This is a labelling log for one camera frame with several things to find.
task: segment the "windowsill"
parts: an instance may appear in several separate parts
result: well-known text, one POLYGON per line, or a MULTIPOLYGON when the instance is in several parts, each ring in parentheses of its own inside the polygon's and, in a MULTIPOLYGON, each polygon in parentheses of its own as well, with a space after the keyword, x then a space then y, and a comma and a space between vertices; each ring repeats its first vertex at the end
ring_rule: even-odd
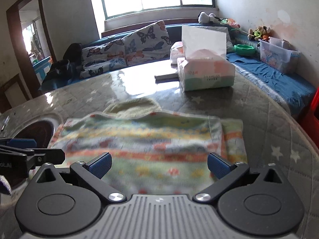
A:
POLYGON ((214 13, 218 16, 218 8, 213 7, 177 7, 177 8, 163 8, 149 11, 136 12, 126 14, 105 20, 105 31, 122 28, 130 25, 170 20, 170 19, 196 19, 198 15, 205 11, 207 14, 214 13))

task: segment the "window frame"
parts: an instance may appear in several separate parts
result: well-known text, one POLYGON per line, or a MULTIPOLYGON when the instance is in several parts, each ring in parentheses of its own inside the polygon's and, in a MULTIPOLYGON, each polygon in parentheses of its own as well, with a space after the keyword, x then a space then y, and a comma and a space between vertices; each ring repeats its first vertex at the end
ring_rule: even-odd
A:
POLYGON ((182 4, 182 0, 180 0, 181 5, 180 6, 166 6, 166 7, 157 7, 157 8, 149 8, 149 9, 142 9, 140 11, 131 11, 131 12, 126 12, 122 14, 117 14, 113 16, 107 16, 106 12, 106 6, 105 6, 105 0, 102 0, 102 6, 103 6, 103 11, 104 11, 104 16, 105 20, 132 14, 132 13, 140 13, 140 12, 145 12, 145 11, 152 11, 152 10, 159 10, 159 9, 167 9, 167 8, 187 8, 187 7, 203 7, 203 8, 215 8, 215 0, 212 0, 212 5, 205 5, 205 4, 187 4, 184 5, 182 4))

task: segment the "red chair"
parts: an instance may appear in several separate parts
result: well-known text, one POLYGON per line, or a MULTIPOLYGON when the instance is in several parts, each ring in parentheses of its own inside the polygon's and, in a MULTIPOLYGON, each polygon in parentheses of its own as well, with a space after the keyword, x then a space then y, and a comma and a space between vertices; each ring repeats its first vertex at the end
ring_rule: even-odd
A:
POLYGON ((300 120, 300 126, 319 148, 319 88, 306 115, 300 120))

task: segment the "sink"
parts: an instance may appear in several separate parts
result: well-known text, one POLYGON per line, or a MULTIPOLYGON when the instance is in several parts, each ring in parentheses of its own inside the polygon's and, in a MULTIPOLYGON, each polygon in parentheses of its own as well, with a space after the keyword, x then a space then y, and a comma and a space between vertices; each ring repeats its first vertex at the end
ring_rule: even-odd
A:
POLYGON ((37 148, 47 148, 61 123, 63 119, 57 114, 41 115, 20 125, 11 137, 34 139, 37 142, 37 148))

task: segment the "clear plastic container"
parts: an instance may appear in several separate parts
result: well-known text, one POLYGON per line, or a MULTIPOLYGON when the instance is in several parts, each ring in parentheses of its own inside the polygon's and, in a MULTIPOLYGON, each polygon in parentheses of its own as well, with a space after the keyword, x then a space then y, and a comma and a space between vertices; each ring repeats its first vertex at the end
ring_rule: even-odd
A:
POLYGON ((260 60, 282 73, 294 73, 299 57, 299 51, 284 49, 274 44, 260 41, 260 60))
POLYGON ((269 43, 278 47, 284 47, 284 41, 275 37, 269 37, 269 43))

